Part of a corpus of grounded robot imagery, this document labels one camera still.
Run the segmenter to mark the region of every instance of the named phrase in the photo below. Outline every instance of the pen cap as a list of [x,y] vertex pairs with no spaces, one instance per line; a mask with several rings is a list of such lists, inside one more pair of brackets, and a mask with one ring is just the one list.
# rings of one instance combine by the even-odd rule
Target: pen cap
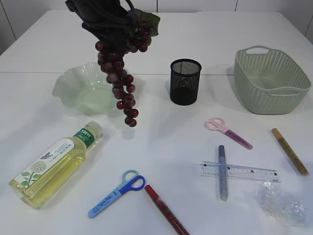
[[225,157],[224,145],[219,146],[219,157]]
[[145,187],[145,190],[147,191],[148,195],[152,198],[152,200],[156,200],[158,198],[158,194],[153,190],[153,188],[150,185],[147,185]]
[[272,133],[278,140],[283,137],[282,134],[280,134],[280,132],[276,128],[272,129]]

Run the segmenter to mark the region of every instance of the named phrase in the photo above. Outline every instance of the bottle cap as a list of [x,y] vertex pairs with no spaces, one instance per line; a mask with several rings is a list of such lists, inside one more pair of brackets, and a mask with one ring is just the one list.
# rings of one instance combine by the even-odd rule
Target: bottle cap
[[100,126],[100,124],[96,121],[90,121],[86,124],[86,126],[91,126],[98,134],[98,136],[96,138],[96,140],[100,139],[103,135],[103,132],[102,132],[102,127]]

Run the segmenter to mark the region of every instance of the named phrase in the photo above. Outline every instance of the woven basket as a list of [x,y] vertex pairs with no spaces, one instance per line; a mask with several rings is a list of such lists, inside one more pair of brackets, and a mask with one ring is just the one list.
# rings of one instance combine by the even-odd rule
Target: woven basket
[[[253,48],[268,52],[247,53]],[[255,114],[290,113],[311,88],[308,77],[293,59],[280,50],[264,46],[236,53],[234,80],[241,100]]]

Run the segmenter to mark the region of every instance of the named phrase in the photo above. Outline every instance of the blue scissors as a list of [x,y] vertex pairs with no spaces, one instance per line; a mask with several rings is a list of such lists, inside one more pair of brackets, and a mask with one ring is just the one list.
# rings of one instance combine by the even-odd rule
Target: blue scissors
[[[135,175],[130,180],[126,181],[126,175],[128,173],[134,173]],[[143,181],[142,185],[137,187],[137,188],[134,188],[133,184],[137,180],[140,180],[140,179]],[[108,196],[106,196],[101,202],[99,202],[94,208],[92,208],[88,212],[89,218],[96,217],[98,214],[100,214],[103,210],[105,210],[107,207],[109,207],[113,202],[115,202],[118,198],[120,198],[126,192],[128,192],[130,190],[139,191],[146,184],[145,178],[141,175],[138,175],[138,171],[136,171],[136,170],[125,171],[123,176],[122,176],[122,181],[123,182],[116,189],[114,189],[113,192],[111,192]]]

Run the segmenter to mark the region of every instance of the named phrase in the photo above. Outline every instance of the clear ruler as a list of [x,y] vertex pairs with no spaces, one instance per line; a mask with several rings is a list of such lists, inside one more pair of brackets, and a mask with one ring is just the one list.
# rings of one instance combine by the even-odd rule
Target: clear ruler
[[[219,175],[218,163],[202,162],[201,175],[215,176]],[[261,169],[240,165],[226,165],[227,177],[233,179],[261,180],[280,183],[276,170]]]

